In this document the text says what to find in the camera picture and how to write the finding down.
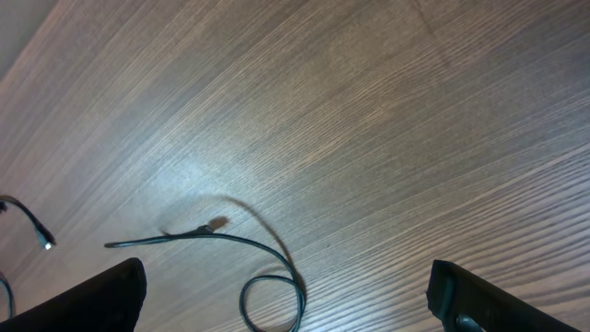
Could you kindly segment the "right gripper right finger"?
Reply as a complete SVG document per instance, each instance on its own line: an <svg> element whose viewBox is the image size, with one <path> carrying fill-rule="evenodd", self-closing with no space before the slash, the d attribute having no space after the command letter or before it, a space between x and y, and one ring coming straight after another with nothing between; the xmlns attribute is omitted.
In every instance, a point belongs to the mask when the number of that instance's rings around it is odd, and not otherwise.
<svg viewBox="0 0 590 332"><path fill-rule="evenodd" d="M426 296L429 310L446 331L574 330L449 261L432 263Z"/></svg>

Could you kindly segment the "black cable gold plugs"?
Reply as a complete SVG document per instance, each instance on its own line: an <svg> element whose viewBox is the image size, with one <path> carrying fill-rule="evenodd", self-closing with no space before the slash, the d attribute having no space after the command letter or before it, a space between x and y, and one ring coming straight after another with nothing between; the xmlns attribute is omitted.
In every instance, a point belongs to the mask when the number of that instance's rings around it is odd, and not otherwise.
<svg viewBox="0 0 590 332"><path fill-rule="evenodd" d="M276 281L282 282L290 285L295 292L296 298L296 314L293 320L293 323L289 327L289 332L297 332L301 328L302 319L305 313L306 304L307 304L307 296L303 289L304 283L302 282L300 276L296 272L295 266L280 252L277 250L263 244L259 243L250 239L246 239L239 236L234 236L225 233L215 233L214 228L211 227L209 224L201 225L192 231L186 231L177 234L168 234L163 233L160 236L149 237L144 239L137 239L137 240L128 240L122 242L112 242L112 243L105 243L103 246L105 248L125 248L125 247L132 247L132 246L141 246L141 245L154 245L160 243L170 243L174 241L180 240L193 240L193 239L214 239L214 240L226 240L234 243L241 243L245 245L249 245L251 247L260 249L267 254L272 255L275 257L277 261L287 270L289 273L288 277L279 276L279 275L272 275L272 274L263 274L259 276L255 276L249 279L243 286L239 296L239 312L242 318L242 321L246 325L246 327L253 332L263 332L259 326L257 326L254 321L250 318L247 305L246 305L246 295L249 289L258 282L263 281Z"/></svg>

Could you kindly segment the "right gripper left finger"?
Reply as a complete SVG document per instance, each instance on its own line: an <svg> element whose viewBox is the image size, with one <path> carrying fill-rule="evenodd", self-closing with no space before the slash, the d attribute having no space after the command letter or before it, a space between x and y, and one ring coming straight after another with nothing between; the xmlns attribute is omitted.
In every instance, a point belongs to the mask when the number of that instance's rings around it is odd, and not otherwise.
<svg viewBox="0 0 590 332"><path fill-rule="evenodd" d="M1 323L1 332L133 332L147 294L133 257Z"/></svg>

